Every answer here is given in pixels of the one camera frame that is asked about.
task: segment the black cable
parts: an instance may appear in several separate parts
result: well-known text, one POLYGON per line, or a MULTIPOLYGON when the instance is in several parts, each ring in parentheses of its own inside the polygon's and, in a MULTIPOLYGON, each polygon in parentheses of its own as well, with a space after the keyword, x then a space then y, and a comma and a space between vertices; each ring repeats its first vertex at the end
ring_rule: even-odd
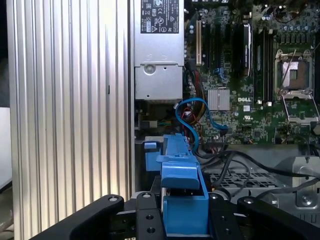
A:
POLYGON ((302 183, 301 185, 296 186, 296 187, 283 187, 283 188, 268 190, 268 191, 265 191, 265 192, 259 194, 258 196, 256 196, 256 198, 262 199, 264 196, 266 196, 268 194, 290 194, 290 193, 299 191, 301 189, 304 189, 306 187, 312 186, 319 181, 320 181, 319 178, 315 178, 315 179, 312 179, 312 180, 307 181, 305 183, 302 183))
POLYGON ((311 153, 313 155, 315 155, 316 157, 320 157, 318 149, 317 149, 317 147, 315 145, 311 145, 310 148, 311 148, 311 153))
POLYGON ((214 167, 214 165, 217 163, 217 161, 215 161, 216 159, 224 158, 225 155, 230 152, 231 151, 229 150, 229 151, 222 151, 222 152, 218 152, 218 153, 214 154, 213 156, 211 156, 211 158, 208 161, 201 163, 201 165, 203 165, 203 169, 207 169, 207 167, 214 167))
MULTIPOLYGON (((295 173, 295 172, 284 171, 284 170, 275 169, 273 167, 265 166, 265 165, 261 164, 260 162, 258 162, 257 160, 253 159, 248 154, 246 154, 244 152, 241 152, 241 151, 236 151, 236 150, 226 150, 226 151, 223 151, 221 153, 218 153, 218 154, 216 154, 215 157, 213 157, 213 161, 214 161, 214 159, 216 159, 218 157, 221 157, 223 155, 230 154, 230 153, 235 153, 236 155, 241 156, 241 157, 249 160, 253 164, 257 165, 258 167, 260 167, 263 170, 266 170, 269 173, 279 174, 279 175, 288 176, 288 177, 298 177, 298 178, 305 178, 305 177, 320 178, 320 176, 313 176, 313 175, 309 175, 309 174, 295 173)), ((213 162, 213 163, 210 163, 210 164, 207 164, 208 162, 206 162, 205 163, 206 165, 204 166, 204 169, 208 169, 208 168, 211 168, 212 166, 217 165, 217 163, 219 161, 220 160, 218 160, 216 162, 213 162)))
POLYGON ((278 23, 288 24, 288 23, 290 23, 291 21, 295 20, 296 18, 300 17, 304 10, 305 10, 305 7, 304 7, 304 8, 301 8, 301 9, 299 10, 299 13, 298 13, 296 16, 292 17, 292 18, 291 18, 290 20, 288 20, 288 21, 280 21, 280 20, 278 19, 278 17, 277 17, 276 14, 275 14, 275 13, 276 13, 276 8, 274 8, 273 16, 274 16, 274 19, 275 19, 278 23))
POLYGON ((250 173, 249 167, 247 165, 245 165, 243 162, 238 161, 238 160, 232 160, 232 162, 236 162, 236 163, 241 164, 242 166, 244 166, 245 169, 246 169, 246 172, 248 173, 248 175, 246 177, 246 180, 244 181, 242 186, 237 191, 235 191, 233 194, 231 194, 231 197, 233 198, 236 195, 238 195, 247 186, 248 182, 250 181, 251 173, 250 173))
POLYGON ((197 155, 199 158, 202 158, 202 159, 211 159, 215 154, 214 153, 205 153, 205 154, 200 154, 199 153, 199 149, 197 149, 195 152, 194 152, 195 155, 197 155))
POLYGON ((215 181, 212 183, 212 185, 213 185, 213 187, 214 187, 215 189, 218 188, 218 187, 222 184, 222 182, 224 181, 224 179, 225 179, 225 177, 226 177, 226 174, 227 174, 227 172, 228 172, 229 165, 230 165, 230 163, 231 163, 231 161, 232 161, 232 158, 233 158, 234 156, 235 156, 235 153, 233 153, 233 151, 231 151, 230 154, 228 155, 228 158, 227 158, 227 160, 226 160, 226 162, 225 162, 222 170, 221 170, 220 176, 217 178, 217 180, 215 180, 215 181))
POLYGON ((284 142, 287 142, 288 139, 291 139, 291 138, 292 138, 292 139, 293 139, 293 138, 302 139, 302 140, 305 142, 305 144, 306 144, 306 149, 307 149, 306 154, 307 154, 307 155, 311 155, 310 144, 309 144, 308 140, 307 140, 305 137, 303 137, 303 136, 301 136, 301 135, 290 135, 290 136, 286 137, 283 141, 284 141, 284 142))

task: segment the capacitor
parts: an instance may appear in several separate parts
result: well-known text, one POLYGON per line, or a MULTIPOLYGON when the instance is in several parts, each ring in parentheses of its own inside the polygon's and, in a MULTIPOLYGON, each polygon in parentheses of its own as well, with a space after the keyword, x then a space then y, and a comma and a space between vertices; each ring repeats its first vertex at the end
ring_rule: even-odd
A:
POLYGON ((304 27, 302 28, 302 31, 303 31, 303 32, 308 32, 308 30, 309 30, 309 27, 308 27, 308 26, 304 26, 304 27))

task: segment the metal grille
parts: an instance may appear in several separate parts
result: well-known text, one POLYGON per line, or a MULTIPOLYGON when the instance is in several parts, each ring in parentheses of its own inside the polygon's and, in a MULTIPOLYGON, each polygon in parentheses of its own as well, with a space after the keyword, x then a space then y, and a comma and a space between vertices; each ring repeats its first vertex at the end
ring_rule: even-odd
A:
POLYGON ((129 16, 127 0, 7 1, 15 240, 130 197, 129 16))
POLYGON ((208 106, 210 111, 230 110, 230 90, 210 89, 208 90, 208 106))
MULTIPOLYGON (((239 188, 241 187, 247 177, 247 173, 234 172, 230 171, 225 176, 221 186, 226 189, 230 188, 239 188)), ((211 175, 212 180, 218 179, 220 176, 219 173, 213 173, 211 175)), ((272 173, 251 173, 250 179, 246 185, 246 188, 269 188, 269 187, 281 187, 277 180, 275 179, 275 175, 272 173)))

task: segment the screw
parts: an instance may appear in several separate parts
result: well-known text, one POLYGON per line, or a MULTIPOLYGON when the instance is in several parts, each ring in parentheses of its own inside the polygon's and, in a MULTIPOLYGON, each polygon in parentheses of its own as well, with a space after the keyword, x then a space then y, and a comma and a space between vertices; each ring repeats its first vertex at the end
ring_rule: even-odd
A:
POLYGON ((147 66, 144 67, 144 71, 147 74, 153 74, 155 72, 155 70, 156 70, 156 68, 153 65, 147 65, 147 66))
POLYGON ((212 199, 217 199, 217 198, 218 198, 218 195, 217 195, 217 194, 211 194, 211 198, 212 198, 212 199))
POLYGON ((312 204, 312 200, 308 196, 302 196, 302 202, 305 206, 312 204))
POLYGON ((115 202, 117 200, 118 200, 118 198, 116 196, 112 196, 112 197, 109 198, 110 202, 115 202))
POLYGON ((150 195, 149 193, 145 193, 145 194, 142 195, 142 197, 144 197, 144 198, 150 198, 151 195, 150 195))
POLYGON ((249 199, 249 198, 246 198, 244 200, 244 202, 247 203, 247 204, 253 204, 254 203, 254 201, 252 199, 249 199))

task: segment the pcie slot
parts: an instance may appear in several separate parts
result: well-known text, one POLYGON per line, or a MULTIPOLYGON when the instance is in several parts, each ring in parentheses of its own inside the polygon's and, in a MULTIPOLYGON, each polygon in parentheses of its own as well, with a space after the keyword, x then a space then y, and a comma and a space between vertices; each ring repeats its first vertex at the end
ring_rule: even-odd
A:
POLYGON ((274 58, 273 47, 274 38, 272 34, 268 34, 266 30, 263 31, 263 100, 265 102, 273 101, 274 92, 274 58))
POLYGON ((204 64, 205 66, 210 69, 211 67, 211 58, 210 57, 210 48, 211 48, 211 25, 207 23, 204 28, 204 34, 203 34, 203 54, 205 54, 204 59, 204 64))
POLYGON ((214 68, 221 67, 222 46, 221 46, 221 24, 214 25, 214 68))
POLYGON ((197 20, 195 23, 196 28, 196 65, 201 66, 202 64, 202 23, 200 20, 197 20))

